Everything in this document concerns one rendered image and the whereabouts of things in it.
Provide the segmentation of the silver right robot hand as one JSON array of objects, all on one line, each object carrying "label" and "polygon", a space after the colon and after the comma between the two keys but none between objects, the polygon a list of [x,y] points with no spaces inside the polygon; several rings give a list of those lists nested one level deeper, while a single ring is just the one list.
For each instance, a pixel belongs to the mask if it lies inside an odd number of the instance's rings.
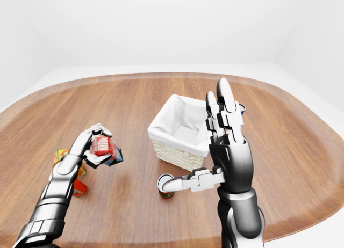
[{"label": "silver right robot hand", "polygon": [[214,163],[212,170],[200,168],[187,176],[170,179],[162,185],[164,192],[190,189],[193,192],[222,187],[234,194],[251,188],[253,160],[248,141],[241,132],[243,118],[226,78],[217,83],[217,92],[206,95],[206,126],[212,133],[209,145]]}]

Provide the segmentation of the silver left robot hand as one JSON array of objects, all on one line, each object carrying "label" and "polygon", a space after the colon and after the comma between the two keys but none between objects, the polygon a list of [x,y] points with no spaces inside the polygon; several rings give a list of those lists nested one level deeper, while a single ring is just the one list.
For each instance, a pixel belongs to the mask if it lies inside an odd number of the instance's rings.
[{"label": "silver left robot hand", "polygon": [[79,156],[85,160],[86,163],[94,169],[111,158],[111,155],[97,156],[90,152],[91,139],[94,135],[98,134],[112,137],[112,133],[102,126],[101,123],[98,123],[81,132],[69,151],[70,154]]}]

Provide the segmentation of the red milk carton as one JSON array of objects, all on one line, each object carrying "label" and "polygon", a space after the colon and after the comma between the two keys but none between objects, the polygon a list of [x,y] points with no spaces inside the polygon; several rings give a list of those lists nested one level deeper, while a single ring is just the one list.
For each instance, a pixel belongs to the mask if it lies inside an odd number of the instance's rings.
[{"label": "red milk carton", "polygon": [[97,156],[111,155],[111,157],[104,163],[107,166],[112,166],[123,161],[121,148],[111,140],[110,137],[103,135],[96,135],[92,139],[93,154]]}]

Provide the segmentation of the wicker basket with white liner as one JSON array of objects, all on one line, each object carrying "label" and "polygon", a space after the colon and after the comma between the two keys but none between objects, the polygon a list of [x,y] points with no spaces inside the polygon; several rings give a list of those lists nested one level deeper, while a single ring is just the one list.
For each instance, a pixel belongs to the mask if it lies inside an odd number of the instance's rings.
[{"label": "wicker basket with white liner", "polygon": [[205,101],[173,94],[147,129],[157,157],[188,171],[202,167],[211,136],[206,119]]}]

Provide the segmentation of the orange and yellow food box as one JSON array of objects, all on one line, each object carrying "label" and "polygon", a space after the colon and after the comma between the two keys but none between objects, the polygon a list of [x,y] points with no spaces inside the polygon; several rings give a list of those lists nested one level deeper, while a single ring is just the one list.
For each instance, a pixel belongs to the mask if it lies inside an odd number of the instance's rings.
[{"label": "orange and yellow food box", "polygon": [[[54,156],[53,156],[53,166],[61,161],[61,159],[69,154],[69,149],[56,149]],[[81,167],[78,170],[78,177],[83,176],[87,173],[85,165],[82,163]]]}]

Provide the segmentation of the tin with red green label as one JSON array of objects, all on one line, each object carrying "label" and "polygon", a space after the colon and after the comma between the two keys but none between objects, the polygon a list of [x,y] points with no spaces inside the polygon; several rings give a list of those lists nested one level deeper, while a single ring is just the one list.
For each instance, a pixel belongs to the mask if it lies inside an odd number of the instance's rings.
[{"label": "tin with red green label", "polygon": [[174,192],[164,192],[162,189],[162,186],[164,183],[166,183],[168,180],[173,179],[173,176],[171,174],[165,173],[159,177],[157,180],[157,188],[159,190],[159,194],[163,199],[170,199]]}]

